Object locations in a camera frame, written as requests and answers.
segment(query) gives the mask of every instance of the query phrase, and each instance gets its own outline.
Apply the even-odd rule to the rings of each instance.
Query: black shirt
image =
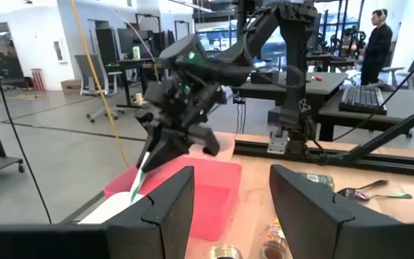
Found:
[[[365,49],[365,60],[369,63],[384,64],[389,54],[392,30],[387,24],[373,29]]]

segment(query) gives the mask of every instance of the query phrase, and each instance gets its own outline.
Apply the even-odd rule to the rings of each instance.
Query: pink tray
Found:
[[[140,194],[148,194],[181,168],[194,166],[194,212],[191,237],[216,241],[223,234],[239,196],[242,167],[236,163],[181,156],[148,173]],[[130,190],[137,174],[135,166],[115,178],[103,190],[105,197]]]

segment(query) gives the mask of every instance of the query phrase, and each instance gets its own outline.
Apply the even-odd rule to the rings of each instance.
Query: wooden table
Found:
[[[264,136],[237,135],[236,140],[268,142]],[[321,142],[326,149],[350,150],[354,145],[335,142]],[[381,147],[376,153],[414,157],[414,151]],[[335,181],[335,190],[344,187],[360,187],[376,180],[389,180],[382,188],[376,188],[371,194],[394,194],[406,192],[413,199],[373,199],[365,205],[370,209],[393,216],[401,222],[414,222],[414,176],[392,173],[362,171],[333,166],[296,163],[284,160],[272,160],[248,156],[233,155],[231,162],[242,164],[242,180],[239,189],[239,203],[231,215],[222,238],[216,242],[190,238],[186,258],[206,258],[206,252],[214,245],[228,244],[237,247],[244,258],[259,258],[265,228],[275,220],[269,188],[270,166],[283,165],[296,172],[330,175]]]

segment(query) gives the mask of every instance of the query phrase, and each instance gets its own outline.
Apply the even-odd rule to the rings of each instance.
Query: headphones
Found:
[[[386,12],[386,9],[380,9],[379,10],[380,12],[381,12],[381,15],[379,16],[379,18],[382,20],[382,21],[385,21],[386,20],[386,14],[385,14],[385,12]]]

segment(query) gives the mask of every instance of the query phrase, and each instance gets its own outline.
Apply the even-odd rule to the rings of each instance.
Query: yellow cable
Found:
[[[156,81],[159,82],[159,74],[157,72],[157,66],[156,66],[156,60],[155,57],[152,55],[150,48],[148,47],[147,43],[142,39],[142,37],[140,36],[140,34],[138,33],[138,31],[132,26],[132,24],[130,24],[130,22],[126,21],[122,15],[118,12],[118,10],[116,9],[112,9],[114,14],[120,18],[125,24],[129,25],[129,27],[132,28],[132,30],[134,31],[134,33],[137,35],[138,39],[140,40],[140,42],[143,44],[144,48],[147,49],[147,52],[149,53],[149,56],[151,56],[151,60],[152,60],[152,67],[155,70],[155,75],[156,75]]]
[[[79,31],[81,42],[83,43],[84,50],[86,52],[87,61],[89,63],[89,66],[91,67],[92,74],[93,74],[93,79],[94,79],[94,81],[96,82],[96,84],[98,86],[98,92],[100,93],[101,100],[103,101],[103,105],[105,106],[106,114],[108,115],[109,122],[110,122],[111,128],[113,130],[113,134],[116,138],[116,142],[117,142],[118,147],[119,147],[119,152],[121,153],[122,160],[124,161],[124,164],[126,164],[126,167],[129,167],[129,164],[127,163],[127,159],[126,159],[126,154],[125,154],[124,149],[122,147],[121,140],[119,139],[118,129],[116,128],[116,125],[114,124],[113,116],[111,115],[111,111],[109,109],[108,103],[106,102],[104,92],[101,89],[100,81],[98,80],[97,73],[96,73],[95,68],[93,67],[93,64],[92,64],[91,54],[89,53],[89,49],[88,49],[88,46],[87,46],[86,36],[84,36],[84,32],[81,29],[81,23],[79,22],[79,16],[78,16],[78,11],[76,10],[75,1],[70,0],[70,4],[71,4],[71,9],[73,10],[73,16],[75,17],[76,25],[78,25],[78,31]]]

